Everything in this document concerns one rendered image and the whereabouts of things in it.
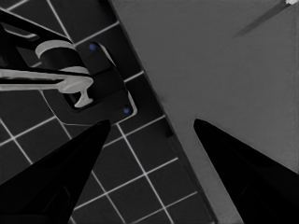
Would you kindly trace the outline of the dark robot body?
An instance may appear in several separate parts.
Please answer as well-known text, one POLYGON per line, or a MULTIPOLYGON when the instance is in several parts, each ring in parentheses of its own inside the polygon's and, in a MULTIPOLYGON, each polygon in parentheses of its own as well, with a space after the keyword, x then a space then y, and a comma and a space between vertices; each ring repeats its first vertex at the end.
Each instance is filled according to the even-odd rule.
POLYGON ((65 125, 134 116, 135 103, 107 49, 93 42, 88 59, 66 36, 0 8, 0 91, 43 91, 65 125))

